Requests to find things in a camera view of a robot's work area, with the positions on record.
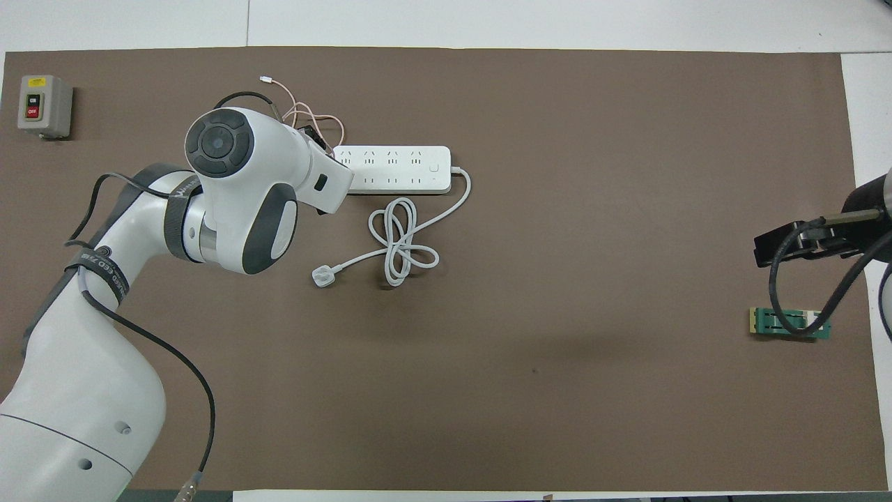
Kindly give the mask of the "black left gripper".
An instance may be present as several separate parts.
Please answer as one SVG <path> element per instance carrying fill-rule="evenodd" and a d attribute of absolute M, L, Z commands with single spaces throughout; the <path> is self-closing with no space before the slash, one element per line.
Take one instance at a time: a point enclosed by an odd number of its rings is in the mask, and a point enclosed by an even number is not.
<path fill-rule="evenodd" d="M 298 156 L 303 162 L 335 161 L 335 157 L 328 151 L 328 143 L 312 125 L 296 128 L 296 141 Z"/>

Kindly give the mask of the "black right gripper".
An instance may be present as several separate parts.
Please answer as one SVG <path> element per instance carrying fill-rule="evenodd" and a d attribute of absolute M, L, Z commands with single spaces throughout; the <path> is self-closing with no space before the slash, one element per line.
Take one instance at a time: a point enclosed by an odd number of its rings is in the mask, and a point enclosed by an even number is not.
<path fill-rule="evenodd" d="M 754 238 L 754 258 L 758 268 L 770 267 L 785 238 L 798 231 L 803 222 L 790 222 Z M 851 191 L 833 226 L 834 237 L 815 239 L 812 260 L 861 254 L 890 232 L 890 181 L 886 174 Z M 801 237 L 794 237 L 780 256 L 781 261 L 803 254 Z"/>

